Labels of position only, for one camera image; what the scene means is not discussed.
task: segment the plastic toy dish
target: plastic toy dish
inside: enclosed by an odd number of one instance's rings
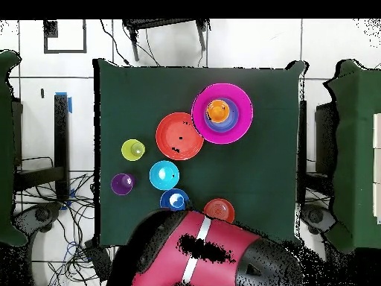
[[[206,115],[214,123],[222,123],[229,116],[229,105],[224,100],[214,100],[206,108]]]
[[[179,181],[179,169],[171,161],[159,161],[151,167],[150,181],[158,190],[170,190]]]
[[[135,184],[132,174],[117,174],[112,178],[111,189],[117,195],[127,195],[131,192]]]
[[[184,211],[188,202],[189,197],[183,190],[172,188],[161,196],[160,207],[169,208],[173,211]]]
[[[165,116],[156,129],[159,150],[173,160],[187,160],[195,156],[204,143],[194,128],[190,114],[176,112]]]
[[[212,130],[205,120],[208,105],[213,100],[221,99],[231,100],[237,106],[239,114],[234,127],[224,133]],[[195,128],[206,141],[213,144],[231,144],[248,131],[252,124],[254,110],[249,96],[241,88],[230,83],[215,83],[197,95],[193,102],[191,115]]]
[[[204,214],[212,218],[233,223],[234,208],[230,202],[222,198],[217,198],[208,202],[204,207]]]
[[[239,115],[238,108],[233,101],[226,98],[223,98],[222,100],[224,100],[230,107],[229,115],[226,120],[224,120],[221,123],[214,123],[211,121],[211,119],[209,119],[208,115],[205,115],[206,124],[209,126],[209,128],[211,128],[212,130],[218,133],[224,133],[231,130],[235,126],[235,124],[238,122],[238,115]]]
[[[123,143],[122,155],[129,161],[136,161],[143,156],[145,150],[145,146],[139,140],[129,139]]]

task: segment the green table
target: green table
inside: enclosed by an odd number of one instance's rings
[[[160,120],[172,112],[191,112],[198,93],[221,82],[241,87],[251,98],[252,125],[233,144],[204,142],[194,158],[174,161],[180,171],[176,187],[188,193],[197,210],[202,211],[209,200],[225,198],[235,208],[234,223],[273,240],[296,240],[298,81],[303,62],[287,69],[122,68],[101,59],[96,62],[101,245],[126,244],[136,226],[159,207],[163,191],[150,184],[149,171],[154,163],[167,159],[155,140]],[[146,146],[136,162],[121,155],[127,139]],[[134,174],[137,184],[121,197],[112,192],[110,182],[123,172]]]

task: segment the blue bowl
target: blue bowl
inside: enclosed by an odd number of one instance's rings
[[[218,133],[224,133],[228,130],[231,130],[235,124],[238,122],[238,108],[237,105],[232,100],[229,100],[227,98],[219,98],[219,100],[225,101],[229,105],[229,116],[227,119],[221,123],[214,123],[209,118],[208,115],[205,114],[205,122],[209,126],[211,130],[214,130]]]
[[[189,202],[189,196],[179,188],[172,188],[163,193],[160,199],[160,207],[173,211],[184,211]]]
[[[162,160],[151,167],[150,181],[158,190],[170,190],[179,181],[179,169],[171,161]]]

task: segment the purple bowl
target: purple bowl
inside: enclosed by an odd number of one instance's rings
[[[131,192],[135,184],[135,178],[132,174],[117,174],[112,178],[111,189],[117,195],[127,195]]]

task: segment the pink plate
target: pink plate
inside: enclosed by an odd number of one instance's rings
[[[205,122],[205,111],[209,103],[218,98],[232,100],[238,108],[239,118],[235,126],[225,133],[212,130]],[[191,111],[193,124],[205,140],[214,144],[230,144],[240,139],[252,124],[254,110],[248,95],[230,83],[215,83],[197,95]]]

